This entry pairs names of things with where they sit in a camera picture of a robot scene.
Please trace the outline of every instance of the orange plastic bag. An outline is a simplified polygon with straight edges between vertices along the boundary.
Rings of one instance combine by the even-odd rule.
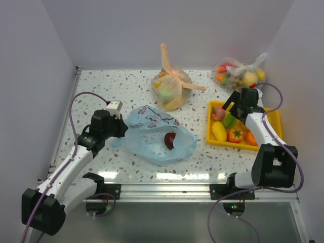
[[[163,104],[163,110],[174,110],[183,105],[192,89],[205,91],[206,87],[193,85],[190,77],[178,66],[171,66],[167,45],[161,45],[161,72],[151,81],[154,92]]]

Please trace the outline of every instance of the white wall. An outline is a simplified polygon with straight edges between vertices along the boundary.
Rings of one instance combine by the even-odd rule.
[[[265,52],[293,0],[43,0],[75,65],[87,69],[211,68]]]
[[[74,67],[39,0],[0,1],[0,241],[18,242],[21,195],[44,178]]]
[[[298,193],[311,237],[324,242],[324,1],[295,0],[268,49],[265,70],[269,82],[283,92],[284,136],[298,148],[305,172]],[[265,105],[278,104],[265,89]]]

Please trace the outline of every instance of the plastic bag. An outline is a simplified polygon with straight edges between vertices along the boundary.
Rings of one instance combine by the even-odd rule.
[[[259,67],[265,58],[266,53],[263,53],[250,65],[243,65],[233,58],[224,58],[216,67],[215,79],[230,92],[240,92],[242,87],[255,88],[257,83],[266,81],[266,75]]]
[[[123,145],[130,153],[160,166],[192,156],[197,147],[198,136],[172,116],[147,105],[132,110],[124,123],[128,126],[125,137],[114,140],[112,146]],[[176,137],[169,150],[164,137],[171,132]]]
[[[178,66],[170,66],[167,45],[161,45],[161,72],[151,81],[154,92],[163,104],[163,110],[174,110],[183,105],[192,89],[205,91],[206,87],[193,85],[190,77]]]

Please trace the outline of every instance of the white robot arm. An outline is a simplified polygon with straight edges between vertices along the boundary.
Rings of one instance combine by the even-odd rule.
[[[287,146],[277,135],[268,117],[263,116],[265,110],[257,105],[258,99],[256,89],[242,88],[241,94],[234,91],[222,107],[226,110],[234,103],[229,112],[251,130],[258,143],[259,152],[252,170],[231,174],[221,189],[221,195],[256,186],[289,188],[293,185],[296,163],[282,146],[295,157],[297,149],[295,146]]]
[[[105,191],[102,177],[87,173],[76,184],[73,181],[81,170],[104,147],[110,137],[123,137],[128,127],[119,111],[120,101],[111,101],[105,109],[96,110],[91,124],[77,138],[68,157],[36,190],[27,189],[22,195],[22,223],[26,224],[39,198],[44,195],[30,226],[49,235],[56,234],[62,227],[66,214],[87,197]]]

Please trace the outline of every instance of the terrazzo surface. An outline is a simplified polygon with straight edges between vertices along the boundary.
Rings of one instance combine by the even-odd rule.
[[[123,102],[121,114],[127,117],[130,111],[142,105],[160,109],[156,94],[151,88],[151,79],[160,70],[95,70],[82,71],[76,93],[95,92],[106,100],[119,99]],[[183,161],[157,166],[127,152],[123,147],[112,148],[111,140],[78,175],[79,180],[87,172],[105,177],[107,182],[225,182],[233,172],[251,170],[256,152],[219,147],[207,144],[207,109],[211,100],[226,101],[225,92],[214,80],[215,74],[208,70],[185,70],[194,84],[206,86],[205,92],[193,90],[184,105],[168,114],[190,132],[198,135],[198,146],[194,154]],[[78,97],[72,108],[77,133],[90,123],[91,115],[104,108],[102,100],[95,96]],[[70,122],[64,132],[55,158],[60,164],[73,146]]]

